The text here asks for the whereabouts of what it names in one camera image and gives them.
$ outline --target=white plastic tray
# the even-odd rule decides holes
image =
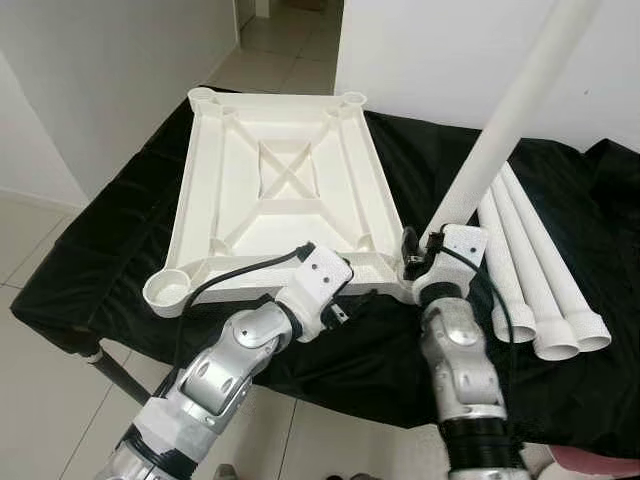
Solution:
[[[372,288],[410,302],[396,275],[402,226],[359,93],[333,96],[189,92],[194,121],[173,235],[143,295],[179,315],[207,279],[312,241],[349,259],[342,292]],[[275,294],[299,263],[252,272],[199,302]]]

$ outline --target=white pvc pipe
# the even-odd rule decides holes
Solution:
[[[524,225],[531,246],[544,270],[562,316],[569,322],[581,352],[592,352],[611,343],[611,334],[602,317],[589,307],[569,268],[558,252],[529,197],[508,163],[502,180]]]
[[[498,175],[491,185],[522,293],[536,320],[533,349],[543,360],[566,360],[580,350],[573,330],[562,317],[527,234]]]
[[[513,338],[516,343],[528,342],[536,336],[536,323],[533,312],[524,303],[520,282],[516,274],[507,239],[502,230],[500,216],[493,200],[491,189],[487,191],[480,205],[478,205],[478,217],[480,226],[489,233],[487,248],[484,257],[487,259],[487,268],[493,283],[502,295],[513,324]],[[493,299],[493,332],[503,342],[509,341],[509,328],[507,319],[496,298]]]
[[[447,223],[464,225],[507,160],[533,113],[587,29],[599,0],[559,0],[548,15],[518,76],[498,104],[420,238]]]

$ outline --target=pink object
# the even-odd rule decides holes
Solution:
[[[618,478],[640,475],[640,460],[597,455],[575,447],[550,445],[551,455],[561,467],[589,475],[612,475]]]

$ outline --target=table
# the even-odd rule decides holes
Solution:
[[[402,222],[420,232],[478,131],[373,112],[365,117]],[[67,228],[12,305],[19,320],[86,357],[139,402],[148,393],[99,342],[110,338],[171,362],[176,322],[154,315],[141,288],[164,263],[191,121],[185,101]],[[516,433],[525,441],[640,457],[638,154],[609,140],[581,154],[526,139],[510,161],[613,336],[609,348],[560,363],[518,345],[510,411]],[[507,345],[491,332],[492,297],[474,281],[470,301],[504,386]],[[215,339],[233,312],[261,302],[195,306],[186,322],[186,356]],[[418,350],[420,310],[375,292],[339,303],[349,322],[310,344],[292,344],[256,383],[401,427],[434,422],[429,372]]]

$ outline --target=white wall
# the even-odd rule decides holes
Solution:
[[[482,128],[551,0],[347,0],[336,92],[367,108]],[[527,136],[640,150],[640,2],[603,1]]]
[[[0,47],[89,197],[235,43],[233,0],[0,2]]]
[[[86,195],[27,102],[0,51],[0,191],[75,207]]]

